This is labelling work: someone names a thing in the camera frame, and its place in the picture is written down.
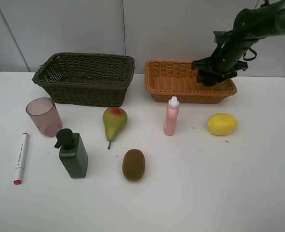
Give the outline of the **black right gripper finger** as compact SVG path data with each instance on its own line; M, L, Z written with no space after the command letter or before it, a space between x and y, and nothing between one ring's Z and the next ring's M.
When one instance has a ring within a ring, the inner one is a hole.
M223 81L225 81L225 80L234 78L234 77L236 77L236 76L237 76L236 73L229 73L229 74L219 75L219 76L217 77L217 82L218 82L218 83L221 83L221 82L223 82Z

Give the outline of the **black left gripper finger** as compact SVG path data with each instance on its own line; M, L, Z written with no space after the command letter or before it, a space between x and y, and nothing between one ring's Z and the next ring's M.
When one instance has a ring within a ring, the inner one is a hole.
M207 83L209 81L208 72L206 72L204 70L198 70L196 81L198 83L202 83L202 84Z

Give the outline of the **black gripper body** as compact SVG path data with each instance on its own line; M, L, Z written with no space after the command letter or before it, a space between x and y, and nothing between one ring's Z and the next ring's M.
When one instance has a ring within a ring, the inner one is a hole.
M229 34L225 31L214 31L213 33L217 47L210 57L193 61L192 70L204 70L212 78L229 73L237 74L239 70L247 70L247 61L256 58L256 52L251 49L252 45L256 43L256 39L247 35Z

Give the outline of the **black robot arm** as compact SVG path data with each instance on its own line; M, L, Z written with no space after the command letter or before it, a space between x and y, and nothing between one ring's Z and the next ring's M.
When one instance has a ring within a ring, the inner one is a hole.
M237 76L248 69L256 51L251 47L261 39L285 35L285 0L270 4L265 1L258 9L243 9L230 31L214 31L217 44L210 57L193 61L197 82L207 87Z

